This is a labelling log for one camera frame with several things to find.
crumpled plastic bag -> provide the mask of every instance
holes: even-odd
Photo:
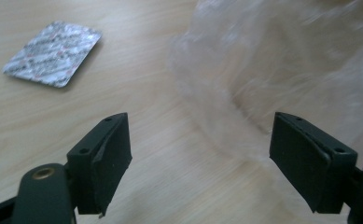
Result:
[[[168,64],[219,150],[270,166],[281,111],[356,150],[363,167],[363,0],[202,0]]]

clear plastic wrap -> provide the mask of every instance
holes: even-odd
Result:
[[[219,150],[270,164],[282,111],[352,147],[363,165],[363,0],[200,1],[169,67]]]

small square object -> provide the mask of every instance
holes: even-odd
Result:
[[[4,66],[3,72],[11,77],[64,87],[101,36],[88,27],[55,21],[24,46]]]

light wood surface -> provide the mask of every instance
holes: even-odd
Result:
[[[196,2],[0,1],[0,202],[16,195],[27,171],[65,163],[97,122],[128,112],[132,164],[107,216],[78,216],[78,223],[306,223],[287,212],[258,163],[216,150],[182,104],[166,58]],[[103,32],[69,85],[3,75],[52,21]]]

brass screw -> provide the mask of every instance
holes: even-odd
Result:
[[[33,179],[36,179],[36,180],[45,179],[45,178],[50,177],[54,173],[55,173],[55,169],[53,169],[52,167],[45,167],[38,171],[35,171],[35,173],[33,174]]]

